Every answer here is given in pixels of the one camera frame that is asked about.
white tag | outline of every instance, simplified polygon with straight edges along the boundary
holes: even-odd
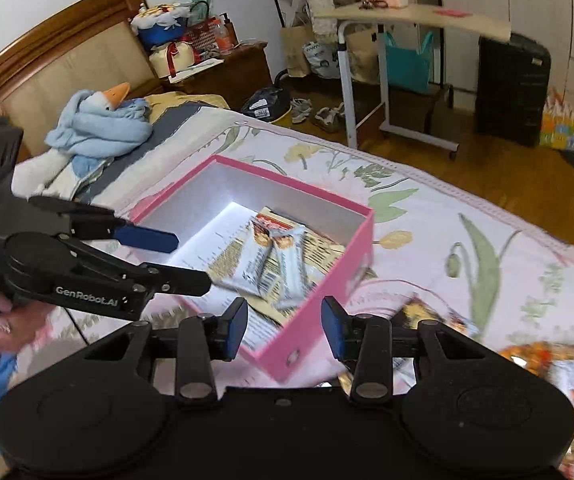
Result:
[[[256,115],[256,118],[258,118],[258,119],[269,117],[271,115],[269,113],[269,108],[261,108],[260,110],[256,110],[254,112],[254,114]]]
[[[260,108],[261,106],[267,106],[267,99],[260,99],[259,102],[252,104],[249,109],[254,110],[255,108]]]

brown bottle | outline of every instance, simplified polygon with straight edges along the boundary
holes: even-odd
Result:
[[[236,29],[234,28],[234,24],[231,23],[231,20],[227,16],[227,12],[221,14],[223,18],[225,18],[225,28],[227,29],[227,33],[229,34],[229,39],[231,40],[231,44],[236,46],[238,44],[238,38],[236,36]]]

pink box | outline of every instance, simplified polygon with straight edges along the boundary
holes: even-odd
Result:
[[[341,304],[346,303],[371,266],[373,211],[300,180],[213,155],[157,195],[139,202],[130,217],[139,225],[176,233],[181,250],[231,202],[255,212],[268,206],[345,246],[345,254],[269,343],[256,351],[245,344],[240,347],[239,353],[245,359],[275,380],[284,381],[323,335],[320,323],[323,297],[334,296]],[[173,254],[136,251],[136,257],[174,265]],[[203,310],[192,298],[175,298],[194,312]]]

orange beak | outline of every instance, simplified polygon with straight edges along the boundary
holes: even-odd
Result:
[[[119,85],[110,88],[109,90],[105,90],[102,92],[105,97],[107,97],[107,101],[109,101],[113,108],[116,109],[120,106],[129,93],[131,89],[131,85],[129,83],[120,83]]]

human hand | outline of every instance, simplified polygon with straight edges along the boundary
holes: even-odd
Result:
[[[29,301],[12,311],[11,301],[0,292],[0,353],[16,353],[33,343],[52,309],[51,304]]]

